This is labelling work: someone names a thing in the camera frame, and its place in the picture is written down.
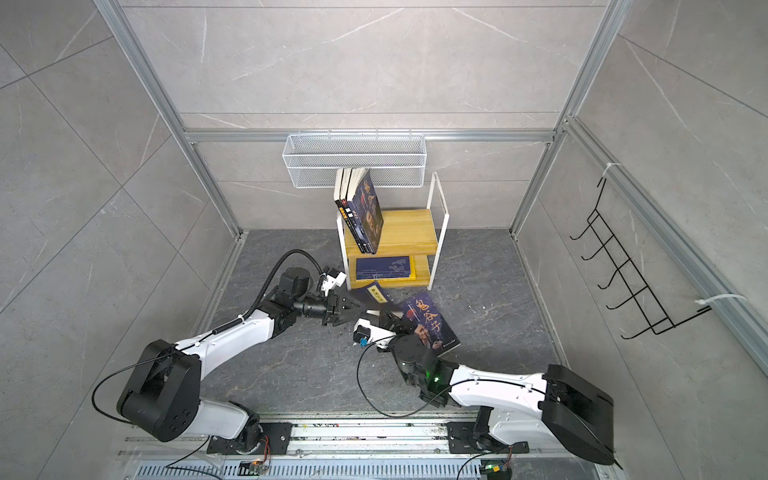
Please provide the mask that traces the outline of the purple guiguzi book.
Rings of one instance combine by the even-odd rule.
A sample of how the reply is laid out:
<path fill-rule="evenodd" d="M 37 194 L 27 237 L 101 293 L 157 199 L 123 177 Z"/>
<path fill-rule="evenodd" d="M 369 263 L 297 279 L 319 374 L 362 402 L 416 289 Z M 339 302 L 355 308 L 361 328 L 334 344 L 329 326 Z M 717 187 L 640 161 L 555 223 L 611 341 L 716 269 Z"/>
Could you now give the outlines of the purple guiguzi book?
<path fill-rule="evenodd" d="M 379 250 L 384 218 L 370 170 L 360 168 L 359 172 L 361 176 L 352 197 L 353 205 L 365 233 L 367 249 L 371 254 L 376 254 Z"/>
<path fill-rule="evenodd" d="M 399 308 L 403 318 L 413 326 L 414 334 L 438 356 L 460 345 L 460 340 L 427 291 L 404 300 Z"/>

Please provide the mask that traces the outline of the black wolf book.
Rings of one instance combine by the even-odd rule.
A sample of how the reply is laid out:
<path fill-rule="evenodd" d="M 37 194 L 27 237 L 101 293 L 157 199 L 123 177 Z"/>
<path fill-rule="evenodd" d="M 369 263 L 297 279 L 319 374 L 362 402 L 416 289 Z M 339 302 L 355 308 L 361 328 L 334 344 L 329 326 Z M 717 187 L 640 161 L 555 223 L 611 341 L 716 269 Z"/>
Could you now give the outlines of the black wolf book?
<path fill-rule="evenodd" d="M 357 237 L 356 242 L 358 244 L 358 248 L 363 254 L 367 254 L 370 253 L 368 239 L 363 229 L 362 220 L 360 219 L 353 202 L 355 192 L 353 188 L 353 174 L 353 168 L 345 169 L 345 183 L 342 187 L 342 192 L 345 194 L 345 206 L 349 218 L 353 223 L 355 236 Z"/>

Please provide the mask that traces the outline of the purple Guiguzi book front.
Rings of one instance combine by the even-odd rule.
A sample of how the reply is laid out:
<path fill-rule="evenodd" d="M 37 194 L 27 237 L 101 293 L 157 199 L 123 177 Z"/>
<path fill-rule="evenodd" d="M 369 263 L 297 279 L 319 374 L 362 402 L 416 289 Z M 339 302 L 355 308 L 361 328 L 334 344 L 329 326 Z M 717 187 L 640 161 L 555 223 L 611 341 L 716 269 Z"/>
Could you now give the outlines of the purple Guiguzi book front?
<path fill-rule="evenodd" d="M 370 170 L 360 168 L 359 172 L 361 176 L 352 197 L 353 205 L 365 233 L 367 249 L 371 254 L 376 254 L 379 250 L 384 218 Z"/>

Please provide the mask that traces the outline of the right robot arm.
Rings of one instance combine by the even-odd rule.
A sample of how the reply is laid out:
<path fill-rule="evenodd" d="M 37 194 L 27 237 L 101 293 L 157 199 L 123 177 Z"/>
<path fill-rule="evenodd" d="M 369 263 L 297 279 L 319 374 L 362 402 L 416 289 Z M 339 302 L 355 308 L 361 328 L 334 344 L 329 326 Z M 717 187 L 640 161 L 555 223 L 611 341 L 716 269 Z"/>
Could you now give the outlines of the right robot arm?
<path fill-rule="evenodd" d="M 390 353 L 425 404 L 477 409 L 471 434 L 476 449 L 525 442 L 540 449 L 562 446 L 594 464 L 616 462 L 612 397 L 563 365 L 512 375 L 443 360 L 396 316 L 371 325 L 358 321 L 355 340 Z"/>

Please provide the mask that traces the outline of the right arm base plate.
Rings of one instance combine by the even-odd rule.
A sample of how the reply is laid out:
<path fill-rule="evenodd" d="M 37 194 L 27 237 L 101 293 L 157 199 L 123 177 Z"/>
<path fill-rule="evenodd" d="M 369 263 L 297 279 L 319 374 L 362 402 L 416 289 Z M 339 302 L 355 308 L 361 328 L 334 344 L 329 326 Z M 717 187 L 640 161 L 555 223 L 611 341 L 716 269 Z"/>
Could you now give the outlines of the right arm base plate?
<path fill-rule="evenodd" d="M 446 424 L 449 452 L 451 454 L 478 454 L 484 451 L 501 454 L 528 454 L 530 446 L 526 441 L 505 444 L 494 439 L 487 431 L 471 422 L 448 422 Z"/>

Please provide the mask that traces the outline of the navy book Mengxi label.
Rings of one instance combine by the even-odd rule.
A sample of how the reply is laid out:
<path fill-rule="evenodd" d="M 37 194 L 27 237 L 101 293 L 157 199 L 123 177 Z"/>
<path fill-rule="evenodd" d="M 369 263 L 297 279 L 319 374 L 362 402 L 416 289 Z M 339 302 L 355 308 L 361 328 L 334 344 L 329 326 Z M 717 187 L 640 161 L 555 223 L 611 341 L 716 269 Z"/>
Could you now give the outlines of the navy book Mengxi label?
<path fill-rule="evenodd" d="M 369 310 L 399 311 L 398 305 L 377 281 L 357 289 L 356 292 Z"/>

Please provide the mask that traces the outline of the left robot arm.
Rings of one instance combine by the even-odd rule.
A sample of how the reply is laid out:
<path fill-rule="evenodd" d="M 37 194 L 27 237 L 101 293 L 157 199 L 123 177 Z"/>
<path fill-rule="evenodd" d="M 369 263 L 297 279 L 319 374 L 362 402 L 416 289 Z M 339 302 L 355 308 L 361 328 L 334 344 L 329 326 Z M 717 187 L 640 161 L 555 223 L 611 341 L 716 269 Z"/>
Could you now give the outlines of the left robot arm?
<path fill-rule="evenodd" d="M 364 314 L 364 306 L 344 287 L 344 273 L 330 269 L 318 281 L 314 286 L 308 270 L 289 268 L 270 292 L 261 293 L 234 320 L 196 337 L 150 343 L 117 401 L 118 414 L 161 442 L 183 434 L 204 435 L 227 440 L 240 453 L 254 451 L 263 441 L 258 414 L 236 402 L 202 398 L 201 382 L 299 318 L 338 326 Z"/>

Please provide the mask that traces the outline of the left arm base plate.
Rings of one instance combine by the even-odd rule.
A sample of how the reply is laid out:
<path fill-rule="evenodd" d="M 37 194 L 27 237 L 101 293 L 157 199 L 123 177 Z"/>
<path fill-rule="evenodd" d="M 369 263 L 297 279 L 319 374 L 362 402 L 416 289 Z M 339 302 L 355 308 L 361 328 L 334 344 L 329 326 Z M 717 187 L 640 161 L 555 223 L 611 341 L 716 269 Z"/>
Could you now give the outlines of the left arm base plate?
<path fill-rule="evenodd" d="M 213 437 L 206 452 L 222 455 L 285 455 L 291 439 L 293 424 L 289 422 L 260 423 L 255 429 L 236 439 Z"/>

